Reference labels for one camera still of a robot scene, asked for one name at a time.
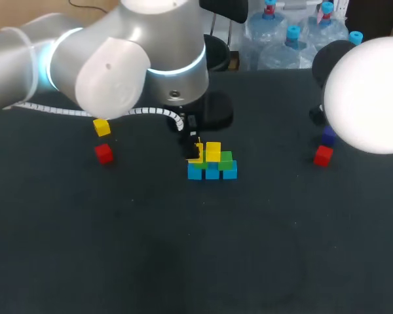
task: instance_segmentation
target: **plastic water bottle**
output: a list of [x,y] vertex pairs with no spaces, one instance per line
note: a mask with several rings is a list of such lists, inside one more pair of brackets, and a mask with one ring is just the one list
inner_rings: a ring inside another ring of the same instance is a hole
[[246,23],[240,49],[241,69],[256,70],[262,49],[285,34],[284,17],[275,8],[276,0],[265,0],[265,10],[255,13]]
[[307,48],[306,43],[299,41],[300,27],[289,26],[284,43],[274,43],[262,50],[259,56],[258,69],[298,69],[300,68],[300,52]]
[[323,2],[323,18],[318,23],[317,17],[310,17],[307,23],[307,42],[313,45],[317,51],[327,44],[339,39],[348,39],[348,29],[341,21],[331,18],[333,13],[333,3]]
[[349,33],[349,41],[353,44],[356,44],[357,46],[362,43],[363,39],[364,35],[362,35],[360,31],[351,31]]

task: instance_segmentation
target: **stacked blocks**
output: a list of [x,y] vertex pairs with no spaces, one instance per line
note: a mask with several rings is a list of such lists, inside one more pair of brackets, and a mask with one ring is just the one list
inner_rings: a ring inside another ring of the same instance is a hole
[[322,167],[327,167],[333,155],[332,147],[336,142],[336,133],[330,126],[326,126],[323,130],[322,145],[316,152],[314,157],[314,164]]
[[221,143],[207,142],[206,150],[203,143],[196,144],[200,156],[198,159],[188,160],[188,179],[202,180],[205,172],[206,180],[220,180],[223,173],[223,179],[237,179],[237,161],[233,160],[233,154],[230,151],[222,152]]
[[[99,137],[111,134],[111,128],[106,120],[96,119],[93,121],[94,129]],[[103,144],[94,149],[99,162],[104,165],[113,161],[113,153],[108,144]]]

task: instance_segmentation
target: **green cube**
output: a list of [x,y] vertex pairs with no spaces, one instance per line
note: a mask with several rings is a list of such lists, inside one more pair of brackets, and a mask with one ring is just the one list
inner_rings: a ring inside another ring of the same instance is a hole
[[193,165],[197,169],[207,170],[208,168],[208,163],[206,162],[203,162],[202,164],[193,164]]
[[233,155],[231,152],[221,152],[221,161],[218,163],[218,170],[231,170],[233,168]]

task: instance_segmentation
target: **black table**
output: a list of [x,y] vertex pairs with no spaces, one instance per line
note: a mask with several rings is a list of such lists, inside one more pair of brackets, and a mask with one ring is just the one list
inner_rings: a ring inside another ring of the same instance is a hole
[[309,71],[211,89],[235,120],[203,140],[233,151],[237,181],[188,181],[158,116],[98,139],[90,118],[0,112],[0,314],[393,313],[393,155],[339,142],[316,167]]

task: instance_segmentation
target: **white ball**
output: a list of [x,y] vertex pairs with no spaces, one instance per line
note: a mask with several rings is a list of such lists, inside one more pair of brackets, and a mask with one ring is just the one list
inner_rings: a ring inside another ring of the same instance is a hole
[[349,145],[393,153],[393,37],[365,42],[343,56],[326,82],[324,107]]

